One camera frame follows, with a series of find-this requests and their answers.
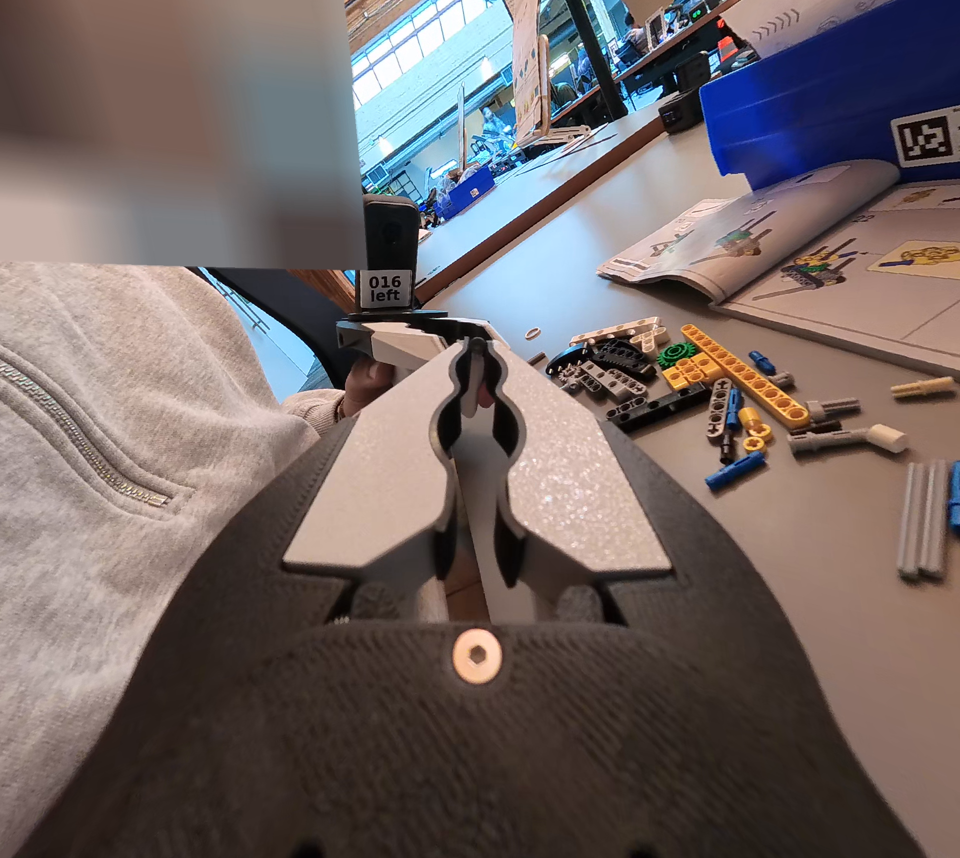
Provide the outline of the black curved lego beam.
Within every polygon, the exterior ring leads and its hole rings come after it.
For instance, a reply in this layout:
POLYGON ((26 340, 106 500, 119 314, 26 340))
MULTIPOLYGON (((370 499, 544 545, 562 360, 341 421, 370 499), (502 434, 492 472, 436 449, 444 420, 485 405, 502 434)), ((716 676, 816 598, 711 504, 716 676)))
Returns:
POLYGON ((648 362, 627 342, 607 340, 588 349, 591 360, 605 371, 618 370, 642 383, 652 382, 659 377, 657 366, 648 362))

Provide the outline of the short yellow lego beam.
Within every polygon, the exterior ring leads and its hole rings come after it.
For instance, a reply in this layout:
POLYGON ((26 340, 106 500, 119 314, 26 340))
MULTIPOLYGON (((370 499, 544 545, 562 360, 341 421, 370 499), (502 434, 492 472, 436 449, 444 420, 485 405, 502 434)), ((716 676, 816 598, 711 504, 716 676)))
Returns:
POLYGON ((661 370, 664 380, 674 391, 689 388, 696 383, 712 385, 717 379, 726 376, 719 364, 703 352, 679 359, 661 370))

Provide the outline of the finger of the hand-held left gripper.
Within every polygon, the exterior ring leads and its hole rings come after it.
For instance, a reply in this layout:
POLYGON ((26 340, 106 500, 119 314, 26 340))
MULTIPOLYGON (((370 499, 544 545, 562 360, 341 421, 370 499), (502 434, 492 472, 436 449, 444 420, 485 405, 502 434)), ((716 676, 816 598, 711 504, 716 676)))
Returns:
POLYGON ((498 340, 498 332, 489 322, 463 317, 359 317, 358 323, 367 327, 387 323, 407 324, 414 329, 438 335, 449 344, 470 338, 498 340))
POLYGON ((374 333, 370 356, 401 370, 417 370, 442 354, 447 342, 431 333, 374 333))

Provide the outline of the black round-hole lego liftarm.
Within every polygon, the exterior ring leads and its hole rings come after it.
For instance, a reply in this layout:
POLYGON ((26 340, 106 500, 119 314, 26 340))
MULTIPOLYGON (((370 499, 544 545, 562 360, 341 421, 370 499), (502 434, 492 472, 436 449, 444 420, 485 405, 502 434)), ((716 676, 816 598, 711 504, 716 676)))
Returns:
POLYGON ((544 372, 548 377, 554 378, 567 368, 579 367, 583 362, 592 361, 593 359, 594 346, 591 346, 587 342, 581 342, 570 345, 567 349, 551 358, 545 366, 544 372))

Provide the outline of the person's left forearm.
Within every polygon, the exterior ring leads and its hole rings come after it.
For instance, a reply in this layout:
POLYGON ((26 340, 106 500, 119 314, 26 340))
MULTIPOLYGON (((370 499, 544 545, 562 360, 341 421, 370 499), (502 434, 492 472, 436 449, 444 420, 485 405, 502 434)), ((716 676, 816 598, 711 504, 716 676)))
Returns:
POLYGON ((287 415, 305 420, 319 436, 323 436, 344 417, 344 398, 343 390, 309 389, 287 397, 280 403, 280 408, 287 415))

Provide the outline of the tan lego pin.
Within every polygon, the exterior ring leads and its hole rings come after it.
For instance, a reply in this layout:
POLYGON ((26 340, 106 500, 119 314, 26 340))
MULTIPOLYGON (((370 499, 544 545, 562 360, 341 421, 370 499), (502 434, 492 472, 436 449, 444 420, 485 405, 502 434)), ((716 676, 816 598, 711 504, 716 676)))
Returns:
POLYGON ((947 396, 958 393, 959 385, 952 376, 938 376, 930 379, 894 385, 890 393, 897 400, 947 396))

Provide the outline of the white angled lego beam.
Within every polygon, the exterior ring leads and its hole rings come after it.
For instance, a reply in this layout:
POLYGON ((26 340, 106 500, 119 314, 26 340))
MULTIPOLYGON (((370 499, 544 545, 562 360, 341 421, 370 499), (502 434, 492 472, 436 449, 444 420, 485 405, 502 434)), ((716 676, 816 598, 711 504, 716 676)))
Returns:
POLYGON ((568 344, 570 347, 578 344, 599 345, 607 340, 624 340, 640 348, 657 348, 669 342, 669 334, 662 319, 653 316, 576 334, 568 344))

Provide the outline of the grey lego peg white tip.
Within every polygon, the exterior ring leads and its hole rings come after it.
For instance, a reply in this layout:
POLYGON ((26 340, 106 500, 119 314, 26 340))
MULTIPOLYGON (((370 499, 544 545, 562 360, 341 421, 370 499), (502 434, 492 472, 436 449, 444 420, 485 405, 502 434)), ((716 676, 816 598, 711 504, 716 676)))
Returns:
POLYGON ((791 433, 788 447, 792 454, 815 453, 829 448, 869 444, 890 454, 900 454, 909 446, 905 432, 881 423, 856 429, 831 431, 804 430, 791 433))

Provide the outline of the lego instruction booklet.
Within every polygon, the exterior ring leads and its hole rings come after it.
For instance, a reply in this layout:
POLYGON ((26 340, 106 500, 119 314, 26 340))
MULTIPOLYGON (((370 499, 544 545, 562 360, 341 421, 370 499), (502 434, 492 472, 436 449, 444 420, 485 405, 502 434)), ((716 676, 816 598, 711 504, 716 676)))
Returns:
POLYGON ((597 268, 676 281, 720 312, 930 374, 959 374, 958 180, 876 159, 703 200, 597 268))

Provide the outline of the black straight lego beam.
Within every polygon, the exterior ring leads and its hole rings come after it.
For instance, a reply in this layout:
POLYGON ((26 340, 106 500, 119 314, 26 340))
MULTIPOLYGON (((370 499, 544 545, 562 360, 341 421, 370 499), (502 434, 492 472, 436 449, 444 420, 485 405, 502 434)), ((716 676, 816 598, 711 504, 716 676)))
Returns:
POLYGON ((606 420, 629 434, 708 403, 712 392, 711 385, 694 382, 658 398, 646 400, 638 396, 607 411, 606 420))

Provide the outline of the thin grey lego liftarm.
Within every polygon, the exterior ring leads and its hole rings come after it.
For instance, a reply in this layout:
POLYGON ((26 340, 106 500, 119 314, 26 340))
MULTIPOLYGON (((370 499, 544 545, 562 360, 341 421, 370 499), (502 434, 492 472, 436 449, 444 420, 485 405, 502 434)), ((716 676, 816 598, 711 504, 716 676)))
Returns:
POLYGON ((734 384, 727 377, 717 378, 711 386, 705 437, 712 444, 719 444, 724 435, 730 396, 734 390, 734 384))

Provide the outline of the large blue storage bin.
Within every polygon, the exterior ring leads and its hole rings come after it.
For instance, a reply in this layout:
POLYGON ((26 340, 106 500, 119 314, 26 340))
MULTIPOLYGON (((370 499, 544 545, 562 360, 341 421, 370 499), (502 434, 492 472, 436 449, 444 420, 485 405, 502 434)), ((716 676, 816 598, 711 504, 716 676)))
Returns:
POLYGON ((858 158, 957 179, 958 0, 893 0, 700 89, 721 174, 753 189, 858 158))

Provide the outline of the grey lego axle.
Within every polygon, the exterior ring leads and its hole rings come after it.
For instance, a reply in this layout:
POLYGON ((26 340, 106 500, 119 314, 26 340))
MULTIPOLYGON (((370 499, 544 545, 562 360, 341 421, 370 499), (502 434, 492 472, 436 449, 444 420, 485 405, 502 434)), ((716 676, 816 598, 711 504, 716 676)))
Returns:
POLYGON ((904 502, 899 525, 896 570, 905 582, 920 576, 921 545, 927 503, 928 467, 911 463, 907 467, 904 502))
POLYGON ((934 582, 941 582, 946 570, 948 492, 949 462, 937 459, 927 469, 919 557, 920 573, 934 582))

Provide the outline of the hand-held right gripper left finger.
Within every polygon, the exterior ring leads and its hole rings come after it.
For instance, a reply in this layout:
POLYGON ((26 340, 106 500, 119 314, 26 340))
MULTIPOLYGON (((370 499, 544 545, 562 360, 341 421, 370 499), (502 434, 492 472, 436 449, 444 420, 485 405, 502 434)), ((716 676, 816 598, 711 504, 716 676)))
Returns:
POLYGON ((457 477, 471 342, 462 340, 367 406, 283 554, 292 571, 359 583, 444 579, 457 549, 457 477))

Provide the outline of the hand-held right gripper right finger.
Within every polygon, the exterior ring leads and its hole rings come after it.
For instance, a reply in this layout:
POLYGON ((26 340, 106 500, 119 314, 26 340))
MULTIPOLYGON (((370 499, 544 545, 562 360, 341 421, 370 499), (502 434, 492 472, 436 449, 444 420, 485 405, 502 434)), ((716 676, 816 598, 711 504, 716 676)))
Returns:
POLYGON ((673 565, 605 422, 498 341, 482 344, 482 586, 492 620, 545 618, 570 587, 673 565))

